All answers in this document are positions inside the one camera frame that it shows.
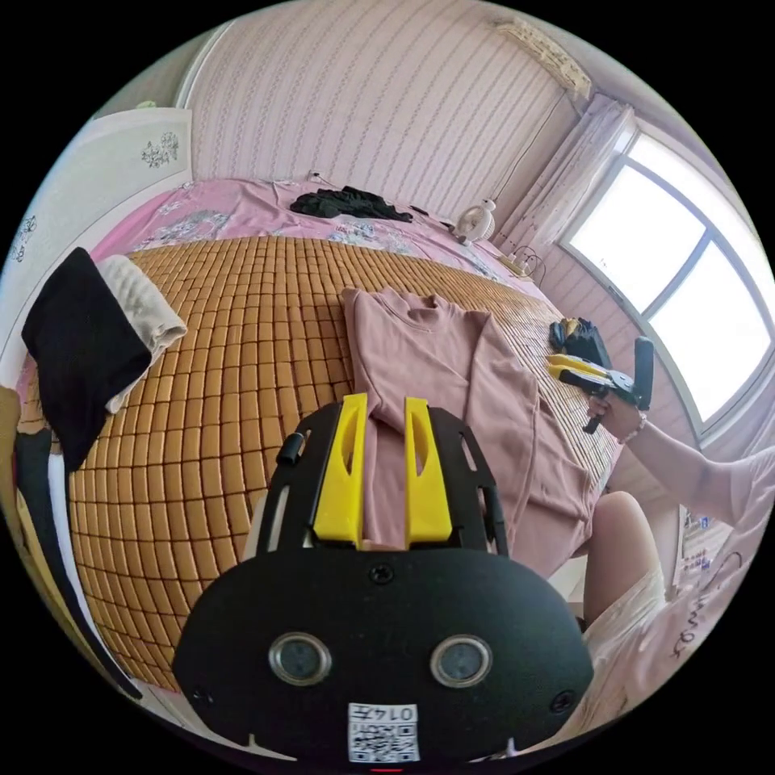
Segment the window frame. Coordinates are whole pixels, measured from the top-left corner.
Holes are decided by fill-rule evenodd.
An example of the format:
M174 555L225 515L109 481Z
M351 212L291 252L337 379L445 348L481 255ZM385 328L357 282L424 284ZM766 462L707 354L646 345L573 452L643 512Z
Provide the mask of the window frame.
M717 180L713 179L715 176L709 178L705 173L705 170L698 165L695 165L686 158L683 153L679 153L673 143L669 144L665 142L665 139L661 137L660 134L660 132L650 132L647 125L638 122L637 128L633 132L626 146L617 153L614 160L610 163L609 169L602 175L599 183L593 188L587 201L582 204L578 212L571 218L566 228L560 233L558 245L562 250L575 258L609 292L636 327L639 328L645 336L648 336L653 340L656 357L662 362L662 365L667 371L668 377L672 381L681 403L684 406L697 445L702 447L713 441L720 434L726 432L735 420L738 419L756 399L754 394L758 393L758 391L775 375L775 320L773 320L773 316L770 314L759 288L748 273L748 269L743 264L743 261L732 249L732 246L724 235L716 228L713 222L674 186L637 162L635 159L629 158L627 155L632 145L639 137L641 137L641 135L648 136L654 141L661 143L680 156L682 161L691 165L697 172L702 174L703 177L708 180L708 183L714 186L716 190L724 196L730 206L734 208L735 212L743 219L746 226L750 229L752 227L750 219L744 217L743 214L739 212L739 208L734 204L733 198L729 196L725 188L719 186ZM697 245L695 245L692 253L684 264L668 282L662 292L657 295L643 312L638 312L635 306L627 299L626 294L614 285L605 272L571 244L573 238L594 212L597 205L614 184L617 176L625 166L629 166L636 172L641 173L645 178L659 186L677 202L686 207L686 209L689 210L689 212L691 212L705 227L704 233L701 235ZM689 386L681 376L681 372L675 361L672 359L668 348L663 344L649 320L672 297L672 294L689 275L689 272L691 272L702 256L703 251L711 242L716 244L724 257L729 261L736 274L742 280L746 290L761 314L762 320L765 323L765 328L770 337L770 343L762 359L749 375L748 379L746 379L735 394L720 409L708 417L707 420L703 421L691 391L689 390Z

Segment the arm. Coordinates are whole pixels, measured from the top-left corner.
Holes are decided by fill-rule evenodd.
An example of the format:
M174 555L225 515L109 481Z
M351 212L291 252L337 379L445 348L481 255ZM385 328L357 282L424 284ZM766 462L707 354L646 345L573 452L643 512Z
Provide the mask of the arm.
M639 411L616 396L591 398L589 415L598 415L603 427L620 439L640 423ZM668 494L687 509L727 524L737 521L732 507L732 465L713 463L649 422L627 446Z
M689 511L729 524L736 522L730 466L711 462L650 422L628 446L662 487Z

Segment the screw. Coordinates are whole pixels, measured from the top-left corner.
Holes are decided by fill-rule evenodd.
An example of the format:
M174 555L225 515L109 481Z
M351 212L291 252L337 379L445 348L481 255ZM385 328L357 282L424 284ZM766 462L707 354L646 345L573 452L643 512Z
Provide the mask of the screw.
M576 699L576 695L572 691L560 692L551 701L549 710L552 713L564 713L573 704L574 699Z
M197 688L191 693L192 699L196 702L201 702L203 705L212 705L212 695L206 692L204 689Z
M375 584L390 584L390 582L393 581L394 575L395 573L393 573L393 569L389 565L386 565L385 563L380 563L379 565L375 565L369 571L369 578Z

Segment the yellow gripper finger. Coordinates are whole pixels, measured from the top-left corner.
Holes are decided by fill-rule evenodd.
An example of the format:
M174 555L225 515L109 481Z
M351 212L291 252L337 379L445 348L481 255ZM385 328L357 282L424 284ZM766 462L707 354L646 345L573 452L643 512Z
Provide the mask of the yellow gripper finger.
M596 363L587 361L584 358L577 358L574 355L566 355L565 353L547 355L547 369L553 377L558 376L564 369L570 369L582 375L590 374L602 379L610 376L608 370L602 366L598 366Z
M345 396L326 463L312 529L318 540L353 543L363 534L366 393Z
M452 518L428 402L407 398L404 423L406 548L418 543L446 543L452 535Z

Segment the bracelet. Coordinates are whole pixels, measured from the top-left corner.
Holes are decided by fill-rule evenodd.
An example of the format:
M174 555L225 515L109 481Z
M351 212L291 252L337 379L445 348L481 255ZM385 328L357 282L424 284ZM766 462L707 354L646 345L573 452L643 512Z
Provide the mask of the bracelet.
M646 413L641 412L640 413L640 422L638 423L638 427L632 431L631 433L628 433L627 436L624 438L619 439L620 444L629 444L642 430L646 427Z

